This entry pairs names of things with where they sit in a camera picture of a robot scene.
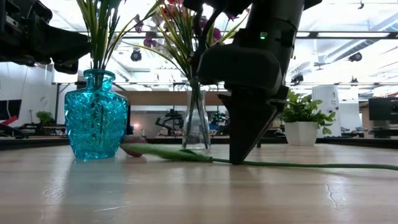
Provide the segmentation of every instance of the vase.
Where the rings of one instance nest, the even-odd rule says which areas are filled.
[[[185,88],[188,101],[183,126],[182,148],[208,154],[211,144],[205,104],[206,90],[196,80],[188,82]]]
[[[112,91],[115,75],[86,70],[86,88],[65,95],[65,123],[78,159],[113,157],[126,130],[128,101]]]
[[[291,146],[313,146],[317,141],[318,123],[285,123],[286,140]]]

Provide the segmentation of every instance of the clear glass vase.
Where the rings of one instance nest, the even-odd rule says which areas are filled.
[[[210,129],[206,112],[206,90],[196,80],[186,84],[187,112],[185,113],[182,147],[208,154],[211,149]]]
[[[126,130],[128,101],[112,91],[113,73],[86,70],[86,88],[65,95],[65,123],[78,159],[113,157]]]

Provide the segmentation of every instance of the white flower pot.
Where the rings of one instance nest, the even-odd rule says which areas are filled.
[[[317,132],[318,124],[314,122],[285,123],[286,140],[291,146],[313,146]]]

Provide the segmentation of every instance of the table surface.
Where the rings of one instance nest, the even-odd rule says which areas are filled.
[[[215,157],[228,147],[214,145]],[[248,160],[397,164],[398,151],[263,145]],[[75,160],[69,146],[0,152],[0,223],[397,223],[398,172],[133,158]]]

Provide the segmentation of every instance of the turquoise textured vase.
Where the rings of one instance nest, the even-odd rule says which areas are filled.
[[[65,122],[78,159],[113,157],[126,130],[128,101],[112,91],[113,73],[86,70],[86,88],[65,95]]]

